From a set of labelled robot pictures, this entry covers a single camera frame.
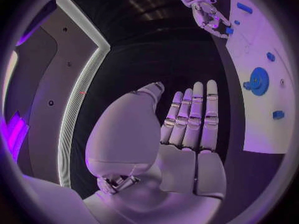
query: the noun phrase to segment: white panel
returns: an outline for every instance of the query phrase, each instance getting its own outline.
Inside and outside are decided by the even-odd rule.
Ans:
[[[237,8],[237,2],[252,8],[253,13]],[[240,25],[235,25],[234,20],[240,21]],[[242,87],[246,118],[244,150],[286,153],[295,122],[293,77],[286,52],[271,24],[249,0],[231,0],[230,21],[234,33],[226,46]],[[267,59],[267,52],[275,55],[274,62]],[[270,78],[268,91],[260,97],[243,88],[256,67],[264,68]],[[284,111],[285,117],[273,120],[272,113],[277,110]]]

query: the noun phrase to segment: robot finger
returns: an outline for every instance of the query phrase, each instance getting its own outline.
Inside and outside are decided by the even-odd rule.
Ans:
[[[200,146],[210,150],[216,149],[218,135],[218,91],[214,80],[207,83],[207,108]]]
[[[161,139],[162,144],[168,143],[173,126],[175,125],[175,120],[178,115],[178,111],[183,100],[183,93],[178,91],[174,94],[170,109],[168,111],[167,117],[164,121],[164,124],[161,127]]]
[[[182,142],[184,147],[195,149],[201,125],[201,113],[203,102],[203,84],[196,82],[193,87],[192,104],[190,109],[190,117],[186,127],[185,136]]]
[[[178,112],[178,117],[175,121],[172,133],[169,138],[169,142],[181,146],[188,119],[189,119],[189,114],[190,114],[190,108],[191,108],[191,102],[192,102],[192,89],[187,89],[184,93],[184,97]]]

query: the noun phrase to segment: blue gear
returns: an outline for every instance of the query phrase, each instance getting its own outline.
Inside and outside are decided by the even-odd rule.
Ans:
[[[256,96],[262,96],[269,88],[269,75],[267,71],[261,67],[253,70],[249,82],[244,82],[244,88],[251,90]]]

